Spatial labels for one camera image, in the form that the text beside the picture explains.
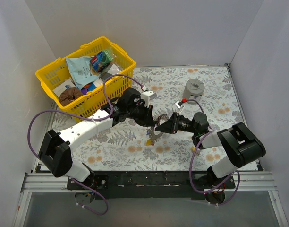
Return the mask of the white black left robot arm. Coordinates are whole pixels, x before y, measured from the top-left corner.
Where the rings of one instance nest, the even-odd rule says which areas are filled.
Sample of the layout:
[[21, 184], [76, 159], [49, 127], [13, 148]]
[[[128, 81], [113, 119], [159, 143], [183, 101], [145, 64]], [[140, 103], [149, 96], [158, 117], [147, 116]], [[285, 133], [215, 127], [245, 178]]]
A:
[[126, 119], [133, 119], [143, 127], [153, 127], [151, 100], [156, 96], [151, 90], [140, 93], [127, 88], [121, 97], [111, 99], [109, 105], [102, 106], [88, 121], [83, 120], [59, 132], [48, 131], [39, 151], [40, 160], [54, 177], [73, 177], [83, 189], [91, 188], [94, 178], [90, 168], [73, 160], [71, 152], [94, 135]]

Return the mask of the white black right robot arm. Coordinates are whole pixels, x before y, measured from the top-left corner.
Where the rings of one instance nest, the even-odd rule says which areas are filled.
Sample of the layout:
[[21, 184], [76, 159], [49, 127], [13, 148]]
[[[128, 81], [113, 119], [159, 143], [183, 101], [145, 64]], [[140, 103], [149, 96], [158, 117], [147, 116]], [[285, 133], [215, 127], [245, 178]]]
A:
[[163, 124], [155, 128], [156, 131], [175, 134], [177, 131], [193, 133], [192, 142], [194, 153], [214, 147], [223, 147], [226, 156], [216, 164], [210, 166], [206, 175], [198, 181], [218, 188], [230, 174], [239, 168], [256, 161], [266, 154], [262, 142], [242, 122], [229, 129], [221, 131], [209, 130], [206, 114], [197, 112], [190, 120], [182, 115], [173, 113]]

